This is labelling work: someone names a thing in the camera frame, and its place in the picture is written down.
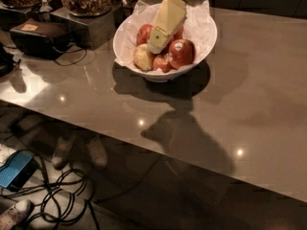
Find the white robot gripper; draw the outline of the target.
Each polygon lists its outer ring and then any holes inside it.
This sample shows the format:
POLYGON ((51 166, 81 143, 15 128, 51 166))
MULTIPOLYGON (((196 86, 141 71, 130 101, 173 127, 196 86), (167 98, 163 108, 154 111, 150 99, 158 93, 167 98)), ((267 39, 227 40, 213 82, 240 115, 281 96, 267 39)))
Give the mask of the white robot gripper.
POLYGON ((153 54, 160 54, 183 25, 185 18, 186 3, 183 0, 163 0, 153 23, 148 49, 153 54))

